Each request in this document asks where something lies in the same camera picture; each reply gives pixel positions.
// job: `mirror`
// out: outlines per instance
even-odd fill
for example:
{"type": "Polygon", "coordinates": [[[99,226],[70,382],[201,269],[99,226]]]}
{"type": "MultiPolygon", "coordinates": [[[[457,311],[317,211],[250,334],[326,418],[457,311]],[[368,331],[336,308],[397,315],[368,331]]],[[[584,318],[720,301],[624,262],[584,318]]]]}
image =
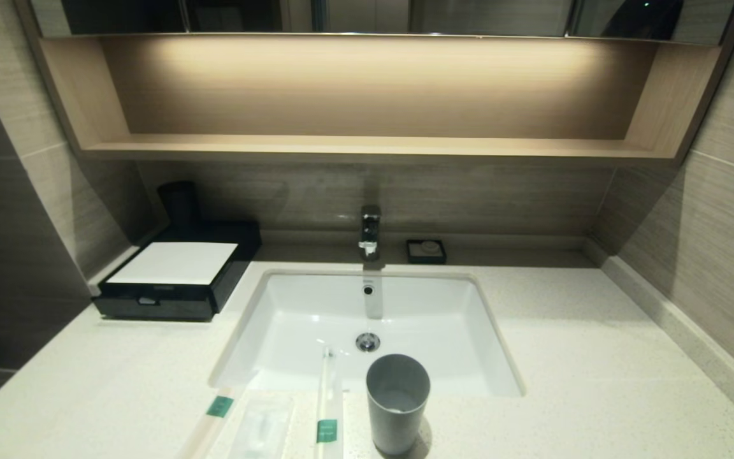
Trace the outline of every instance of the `mirror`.
{"type": "Polygon", "coordinates": [[[146,33],[565,35],[573,0],[31,0],[45,37],[146,33]]]}
{"type": "Polygon", "coordinates": [[[192,32],[561,37],[573,0],[187,0],[192,32]]]}
{"type": "Polygon", "coordinates": [[[582,0],[570,35],[717,45],[734,0],[582,0]]]}

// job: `wood panel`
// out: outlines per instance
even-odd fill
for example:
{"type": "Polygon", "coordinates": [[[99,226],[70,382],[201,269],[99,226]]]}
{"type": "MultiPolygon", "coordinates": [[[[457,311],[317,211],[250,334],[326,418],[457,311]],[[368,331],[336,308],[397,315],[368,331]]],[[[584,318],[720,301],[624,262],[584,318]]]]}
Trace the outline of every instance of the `wood panel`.
{"type": "Polygon", "coordinates": [[[665,157],[623,140],[366,136],[132,134],[85,149],[90,159],[237,160],[300,163],[483,163],[662,165],[665,157]]]}
{"type": "Polygon", "coordinates": [[[654,43],[102,38],[132,133],[622,140],[654,43]]]}
{"type": "Polygon", "coordinates": [[[41,39],[39,44],[79,146],[126,138],[129,129],[98,40],[41,39]]]}
{"type": "Polygon", "coordinates": [[[661,45],[625,140],[668,157],[688,149],[684,137],[699,123],[694,117],[720,52],[720,47],[661,45]]]}

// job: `faucet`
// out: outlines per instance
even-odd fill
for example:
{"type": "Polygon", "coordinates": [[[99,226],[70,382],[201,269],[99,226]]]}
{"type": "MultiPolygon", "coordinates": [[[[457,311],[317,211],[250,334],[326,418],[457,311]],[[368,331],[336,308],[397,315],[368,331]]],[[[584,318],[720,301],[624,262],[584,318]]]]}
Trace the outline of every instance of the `faucet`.
{"type": "Polygon", "coordinates": [[[381,221],[379,206],[361,207],[361,240],[359,241],[359,255],[364,261],[378,259],[378,222],[381,221]]]}

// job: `drain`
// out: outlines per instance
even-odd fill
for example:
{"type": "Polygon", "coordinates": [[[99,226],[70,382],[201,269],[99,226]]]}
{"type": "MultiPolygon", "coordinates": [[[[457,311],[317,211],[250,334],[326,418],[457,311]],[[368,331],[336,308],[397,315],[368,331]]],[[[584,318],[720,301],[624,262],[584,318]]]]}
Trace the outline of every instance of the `drain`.
{"type": "Polygon", "coordinates": [[[362,333],[356,337],[356,347],[359,351],[373,352],[381,346],[381,340],[375,333],[362,333]]]}

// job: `white paper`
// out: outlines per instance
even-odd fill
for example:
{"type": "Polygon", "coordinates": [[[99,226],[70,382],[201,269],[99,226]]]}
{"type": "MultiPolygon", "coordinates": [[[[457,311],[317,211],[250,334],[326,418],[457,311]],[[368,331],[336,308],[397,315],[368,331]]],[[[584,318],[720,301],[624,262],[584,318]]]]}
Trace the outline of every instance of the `white paper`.
{"type": "Polygon", "coordinates": [[[237,244],[152,243],[107,284],[208,285],[237,244]]]}

